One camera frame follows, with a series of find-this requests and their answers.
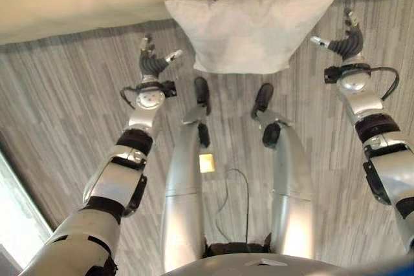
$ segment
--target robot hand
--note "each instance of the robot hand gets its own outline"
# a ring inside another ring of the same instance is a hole
[[[353,11],[345,8],[345,31],[347,37],[343,40],[326,40],[318,36],[311,37],[311,41],[323,48],[327,48],[342,57],[344,62],[349,63],[353,58],[361,59],[360,53],[364,47],[364,38],[360,29],[360,24],[355,18]]]
[[[182,50],[177,50],[165,56],[157,58],[154,53],[154,45],[150,45],[151,37],[146,36],[141,41],[140,70],[143,78],[151,76],[157,78],[161,72],[174,60],[182,55]]]
[[[175,84],[172,81],[158,82],[158,76],[163,72],[168,65],[179,56],[182,55],[182,50],[177,50],[168,54],[163,58],[157,58],[154,53],[155,46],[151,45],[151,37],[145,36],[141,41],[140,47],[140,62],[139,67],[142,75],[141,84],[136,87],[124,87],[120,91],[121,98],[135,110],[135,106],[128,100],[126,92],[132,92],[139,97],[143,91],[160,90],[164,93],[165,98],[174,97],[177,95]]]

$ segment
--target robot forearm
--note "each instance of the robot forearm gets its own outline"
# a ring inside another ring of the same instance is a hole
[[[313,37],[312,42],[343,58],[341,67],[325,69],[325,82],[335,83],[338,88],[348,119],[364,146],[369,187],[379,202],[395,208],[398,229],[409,251],[414,247],[414,145],[400,131],[383,102],[396,89],[398,72],[389,67],[372,69],[362,62],[359,24],[350,10],[345,10],[345,18],[350,26],[347,39],[327,41]],[[394,83],[381,98],[371,83],[371,73],[378,70],[395,74]]]
[[[158,75],[177,51],[162,59],[151,58],[144,38],[140,69],[142,83],[125,88],[136,93],[135,112],[128,126],[90,179],[83,207],[72,213],[32,259],[21,275],[97,276],[115,275],[114,255],[122,217],[139,207],[147,178],[144,168],[158,133],[158,115],[166,97],[175,96],[173,82],[158,82]]]

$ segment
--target white pillow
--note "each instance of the white pillow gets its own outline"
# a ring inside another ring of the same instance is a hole
[[[168,0],[193,44],[194,68],[270,74],[289,58],[333,0]]]

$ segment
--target black foot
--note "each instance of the black foot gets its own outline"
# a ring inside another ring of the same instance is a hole
[[[208,90],[207,81],[203,77],[196,77],[194,79],[195,96],[197,103],[207,108],[207,115],[212,111],[210,106],[210,91]]]
[[[254,102],[252,112],[250,113],[252,119],[256,119],[258,111],[266,111],[267,105],[272,99],[273,90],[273,85],[271,85],[270,83],[262,84],[262,86],[259,89],[259,92],[257,92],[256,100]]]

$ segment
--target black band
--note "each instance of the black band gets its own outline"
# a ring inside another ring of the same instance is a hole
[[[153,145],[153,139],[144,131],[139,129],[129,129],[122,134],[116,144],[134,148],[145,155],[148,155]]]
[[[386,114],[372,114],[355,124],[355,130],[364,143],[373,136],[388,132],[398,132],[400,128],[392,117]]]
[[[395,204],[403,219],[414,211],[414,197],[407,197]]]
[[[88,200],[88,204],[82,208],[82,210],[86,209],[94,209],[109,213],[116,219],[118,224],[121,223],[121,217],[124,213],[123,205],[115,202],[114,200],[111,200],[110,198],[100,196],[91,196]]]

